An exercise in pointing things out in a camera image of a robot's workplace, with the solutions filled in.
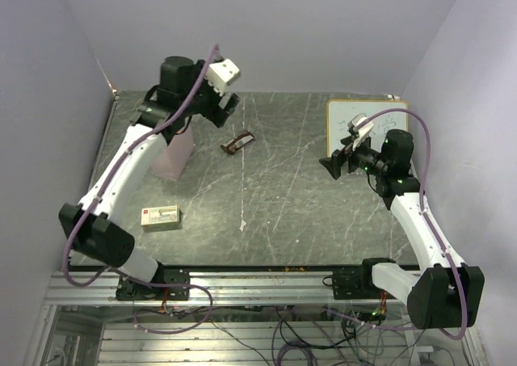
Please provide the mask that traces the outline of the small whiteboard with stand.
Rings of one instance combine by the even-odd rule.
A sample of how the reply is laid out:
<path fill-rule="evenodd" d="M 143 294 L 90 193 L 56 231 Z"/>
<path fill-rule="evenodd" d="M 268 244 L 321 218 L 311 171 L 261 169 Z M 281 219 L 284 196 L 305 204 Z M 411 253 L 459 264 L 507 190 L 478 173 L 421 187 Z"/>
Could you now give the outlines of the small whiteboard with stand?
<path fill-rule="evenodd" d="M 348 123 L 358 114 L 373 116 L 379 111 L 390 108 L 409 109 L 406 101 L 391 99 L 332 99 L 326 107 L 326 128 L 327 128 L 327 156 L 329 157 L 336 149 L 341 149 L 341 140 L 350 135 Z M 371 131 L 371 147 L 380 151 L 385 134 L 390 129 L 408 130 L 408 115 L 403 112 L 392 112 L 374 119 L 374 128 Z"/>

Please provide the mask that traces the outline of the pink paper bag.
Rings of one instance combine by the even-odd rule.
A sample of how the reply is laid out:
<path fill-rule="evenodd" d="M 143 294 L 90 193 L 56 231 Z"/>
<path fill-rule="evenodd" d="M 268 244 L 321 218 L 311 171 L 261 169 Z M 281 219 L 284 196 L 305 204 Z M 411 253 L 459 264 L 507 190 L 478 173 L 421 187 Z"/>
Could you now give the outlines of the pink paper bag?
<path fill-rule="evenodd" d="M 191 128 L 176 134 L 166 149 L 154 160 L 152 172 L 160 178 L 178 181 L 195 148 Z"/>

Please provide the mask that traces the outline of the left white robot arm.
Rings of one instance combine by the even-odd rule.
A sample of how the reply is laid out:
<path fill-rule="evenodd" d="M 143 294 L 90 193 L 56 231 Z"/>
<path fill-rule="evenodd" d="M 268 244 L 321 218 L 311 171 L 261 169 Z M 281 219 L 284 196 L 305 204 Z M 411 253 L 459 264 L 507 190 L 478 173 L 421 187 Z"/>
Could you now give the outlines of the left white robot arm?
<path fill-rule="evenodd" d="M 239 75 L 240 69 L 217 53 L 206 61 L 164 60 L 160 82 L 147 91 L 107 169 L 77 204 L 61 207 L 58 217 L 67 237 L 64 273 L 70 252 L 76 251 L 130 277 L 147 299 L 163 293 L 163 266 L 137 248 L 120 219 L 153 161 L 190 117 L 201 115 L 218 128 L 225 124 L 239 102 L 237 95 L 225 94 Z"/>

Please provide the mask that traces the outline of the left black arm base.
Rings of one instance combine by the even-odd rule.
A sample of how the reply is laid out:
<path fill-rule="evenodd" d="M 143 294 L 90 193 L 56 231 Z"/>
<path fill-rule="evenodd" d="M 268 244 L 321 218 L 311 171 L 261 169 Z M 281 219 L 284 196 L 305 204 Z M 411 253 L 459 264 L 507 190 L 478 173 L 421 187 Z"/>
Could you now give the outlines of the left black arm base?
<path fill-rule="evenodd" d="M 152 279 L 158 284 L 189 284 L 190 276 L 182 269 L 159 267 L 157 275 Z M 167 297 L 172 301 L 187 301 L 189 297 L 188 287 L 156 288 L 149 285 L 138 284 L 126 276 L 121 276 L 116 289 L 118 301 L 158 301 Z"/>

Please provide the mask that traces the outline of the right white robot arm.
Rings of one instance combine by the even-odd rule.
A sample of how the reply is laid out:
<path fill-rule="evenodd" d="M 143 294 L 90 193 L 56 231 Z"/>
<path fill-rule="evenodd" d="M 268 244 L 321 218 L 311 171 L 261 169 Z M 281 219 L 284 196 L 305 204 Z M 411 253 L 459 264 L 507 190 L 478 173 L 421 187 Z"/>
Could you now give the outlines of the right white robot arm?
<path fill-rule="evenodd" d="M 380 150 L 371 139 L 356 136 L 341 140 L 320 164 L 333 179 L 342 168 L 358 169 L 376 179 L 373 191 L 403 228 L 417 258 L 418 276 L 393 259 L 364 259 L 355 283 L 364 297 L 385 291 L 403 302 L 410 320 L 420 330 L 449 329 L 474 325 L 481 302 L 485 277 L 479 267 L 469 266 L 452 248 L 427 206 L 421 183 L 410 173 L 413 137 L 400 129 L 389 130 Z"/>

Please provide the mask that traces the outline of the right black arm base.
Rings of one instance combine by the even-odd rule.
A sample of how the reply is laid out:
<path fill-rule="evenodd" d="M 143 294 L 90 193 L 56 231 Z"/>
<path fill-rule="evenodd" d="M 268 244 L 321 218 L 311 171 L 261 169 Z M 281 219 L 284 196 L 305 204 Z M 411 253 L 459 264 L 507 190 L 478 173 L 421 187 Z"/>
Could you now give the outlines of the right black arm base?
<path fill-rule="evenodd" d="M 372 282 L 372 270 L 362 266 L 342 267 L 324 276 L 322 284 L 336 301 L 380 299 L 382 290 Z"/>

